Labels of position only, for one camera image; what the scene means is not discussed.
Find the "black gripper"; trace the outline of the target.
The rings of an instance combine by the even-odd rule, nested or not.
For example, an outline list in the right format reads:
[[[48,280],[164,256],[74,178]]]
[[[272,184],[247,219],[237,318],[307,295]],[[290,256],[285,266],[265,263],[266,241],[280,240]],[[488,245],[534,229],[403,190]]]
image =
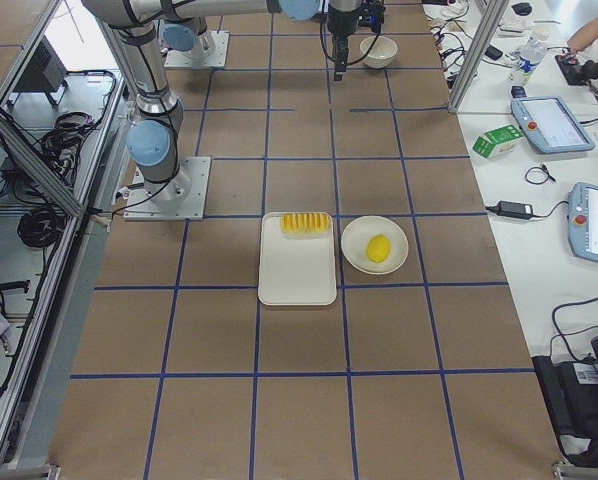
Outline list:
[[[329,0],[327,27],[333,34],[333,80],[341,81],[347,70],[349,43],[348,37],[355,33],[361,15],[361,0]]]

